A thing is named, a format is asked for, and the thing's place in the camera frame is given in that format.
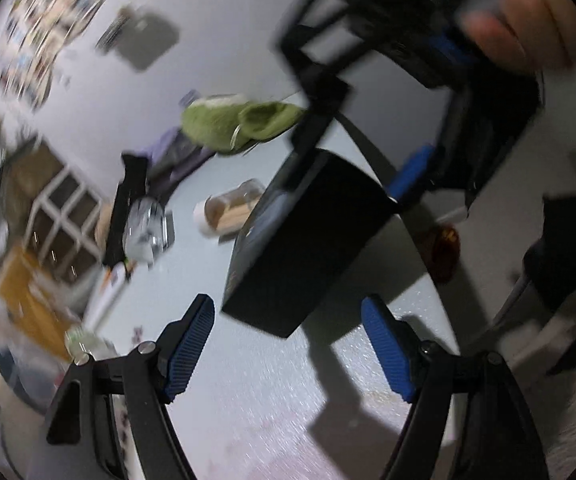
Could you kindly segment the person's hand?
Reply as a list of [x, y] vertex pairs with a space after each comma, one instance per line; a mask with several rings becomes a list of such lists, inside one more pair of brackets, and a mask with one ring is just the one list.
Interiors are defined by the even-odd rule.
[[498, 0], [498, 9], [460, 14], [465, 34], [492, 61], [516, 70], [576, 65], [576, 5], [572, 0]]

